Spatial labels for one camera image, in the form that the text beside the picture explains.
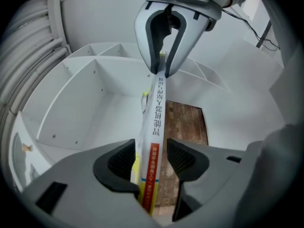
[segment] white panel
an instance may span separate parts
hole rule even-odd
[[[87,45],[87,46],[79,49],[78,51],[71,54],[68,58],[84,57],[84,56],[96,56],[96,54],[94,53],[94,51],[92,50],[90,45]]]
[[[40,144],[41,148],[44,152],[55,162],[57,163],[61,159],[75,153],[81,152],[81,150],[73,150],[73,149],[65,149],[65,148],[58,148],[54,146],[49,146],[45,144]]]
[[[84,149],[137,138],[142,117],[140,98],[107,93],[94,115]]]
[[[121,57],[122,56],[122,46],[117,44],[100,54],[101,56],[113,56],[113,57]]]
[[[252,18],[252,22],[250,23],[251,27],[254,28],[257,35],[259,37],[262,37],[268,23],[270,21],[268,12],[260,0],[257,5],[257,9],[255,11],[255,14]],[[244,40],[251,43],[252,45],[256,45],[258,43],[258,39],[256,38],[255,34],[251,31],[247,33],[247,36],[244,37]]]
[[[218,68],[218,75],[234,92],[254,88],[265,92],[278,79],[283,68],[257,47],[236,41]]]
[[[286,124],[304,122],[304,67],[301,63],[303,59],[303,46],[299,43],[286,68],[269,90]]]
[[[261,0],[245,0],[241,6],[243,11],[249,16],[251,20],[253,20],[256,14],[256,10],[260,1]]]
[[[10,141],[10,134],[11,129],[14,125],[14,121],[16,119],[16,116],[8,110],[8,108],[5,109],[2,120],[0,123],[0,140],[1,140],[1,170],[4,175],[7,175],[9,172],[8,170],[8,154],[9,154],[9,141]]]
[[[247,87],[229,94],[197,77],[177,72],[167,79],[167,100],[203,110],[210,146],[245,150],[282,127],[284,121],[269,92]]]
[[[195,64],[195,62],[190,58],[187,58],[185,60],[185,62],[181,65],[180,70],[193,74],[197,77],[206,79],[203,73],[199,70],[198,66]]]
[[[28,130],[28,133],[33,137],[37,136],[40,124],[37,123],[36,121],[31,120],[30,118],[28,118],[28,116],[25,115],[24,113],[23,113],[23,116],[24,116],[24,119],[25,119],[24,123],[26,125],[27,130]]]
[[[150,89],[154,75],[144,61],[124,57],[98,57],[96,60],[109,92],[140,98]]]
[[[265,38],[271,40],[271,42],[273,44],[278,45],[273,26],[270,27],[269,32],[267,33]],[[270,41],[264,40],[263,45],[261,46],[261,50],[264,51],[266,54],[268,54],[270,57],[272,57],[275,61],[277,61],[282,67],[284,67],[283,60],[282,60],[282,54],[281,54],[281,50],[284,50],[284,49],[281,48],[281,50],[279,50],[279,49],[275,48],[275,46],[272,45],[270,43]]]
[[[23,190],[24,185],[21,184],[15,169],[15,163],[13,158],[13,141],[14,137],[18,133],[23,144],[26,144],[31,147],[30,152],[25,152],[25,166],[24,174],[26,179],[26,185],[29,185],[32,181],[31,178],[31,165],[35,168],[39,175],[42,175],[47,171],[54,162],[49,158],[49,156],[41,149],[39,144],[36,142],[35,137],[32,134],[32,131],[29,130],[29,125],[31,121],[24,115],[22,112],[19,112],[14,127],[11,132],[10,144],[9,144],[9,168],[12,174],[12,177],[20,191]]]
[[[74,75],[83,67],[85,67],[88,63],[92,62],[94,59],[95,57],[66,58],[63,63],[67,67],[71,75]]]
[[[224,89],[181,71],[167,79],[166,97],[169,101],[203,108],[205,103],[212,104],[214,98],[222,95],[227,95]]]
[[[82,149],[90,123],[101,102],[103,89],[95,61],[74,75],[57,94],[40,125],[40,143]]]
[[[221,78],[218,76],[218,74],[216,72],[214,72],[211,68],[208,68],[207,66],[205,66],[201,63],[196,62],[196,64],[201,69],[201,71],[203,72],[203,74],[205,75],[205,77],[208,81],[226,89],[225,84],[223,83],[223,81],[221,80]]]
[[[40,84],[40,82],[46,77],[46,75],[56,66],[60,63],[60,59],[57,60],[55,63],[53,63],[51,66],[49,66],[44,72],[42,72],[41,75],[39,75],[38,79],[34,82],[34,84],[31,85],[30,89],[26,92],[26,94],[24,95],[22,102],[19,106],[19,110],[23,110],[24,106],[26,105],[26,103],[28,102],[30,96],[32,95],[32,93],[34,92],[34,90],[36,89],[36,87]]]
[[[110,49],[111,47],[114,47],[116,45],[119,45],[119,43],[116,42],[105,42],[105,43],[95,43],[90,44],[92,51],[95,55],[99,55],[106,51],[107,49]]]
[[[138,60],[143,60],[143,57],[136,43],[121,43],[121,45],[122,45],[122,52],[121,52],[122,57],[129,57]]]
[[[58,64],[34,90],[24,106],[23,112],[31,120],[41,123],[55,96],[71,76],[72,74],[62,62]]]
[[[12,136],[14,138],[13,145],[12,145],[12,158],[13,158],[13,165],[16,172],[16,176],[18,180],[20,181],[20,185],[22,187],[25,187],[27,184],[26,178],[25,178],[25,152],[22,151],[22,142],[20,139],[19,134],[15,134],[15,136]]]

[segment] yellow stripe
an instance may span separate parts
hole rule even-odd
[[[152,197],[152,204],[151,204],[151,209],[150,209],[150,215],[153,215],[154,211],[154,206],[156,203],[156,198],[157,198],[157,191],[158,191],[158,183],[156,182],[154,185],[154,192],[153,192],[153,197]]]
[[[139,161],[139,154],[135,152],[135,161],[132,166],[132,170],[135,175],[135,184],[139,183],[139,172],[140,172],[140,161]]]
[[[150,89],[148,89],[146,92],[143,92],[142,96],[146,96],[150,92]]]
[[[144,188],[146,186],[146,183],[145,182],[142,182],[140,185],[139,185],[139,195],[138,195],[138,202],[140,204],[143,204],[143,193],[144,193]]]

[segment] wooden floor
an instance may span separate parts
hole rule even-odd
[[[207,130],[201,108],[177,102],[166,102],[160,184],[153,215],[173,214],[178,194],[179,180],[167,160],[167,138],[208,145]]]

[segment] red label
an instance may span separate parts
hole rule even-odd
[[[152,205],[159,149],[159,143],[151,143],[146,185],[142,199],[142,206],[148,213],[150,213]]]

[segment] cable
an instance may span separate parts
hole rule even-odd
[[[245,22],[245,24],[247,24],[247,26],[248,26],[248,27],[252,30],[252,32],[255,34],[256,38],[257,38],[259,41],[261,41],[261,44],[262,44],[265,48],[267,48],[269,51],[277,51],[278,49],[280,50],[280,47],[278,47],[277,45],[275,45],[271,40],[266,39],[266,38],[261,38],[261,37],[259,37],[259,36],[257,35],[257,32],[251,27],[251,25],[249,24],[249,22],[248,22],[246,19],[240,18],[239,16],[234,15],[233,13],[230,13],[230,12],[228,12],[227,10],[224,10],[224,9],[222,9],[222,10],[223,10],[223,12],[225,12],[226,14],[228,14],[228,15],[230,15],[230,16],[236,18],[236,19],[239,19],[239,20],[242,20],[243,22]],[[275,50],[269,49],[267,46],[265,46],[265,45],[263,44],[263,41],[269,41],[270,44],[272,44],[273,46],[276,47],[276,49],[275,49]]]

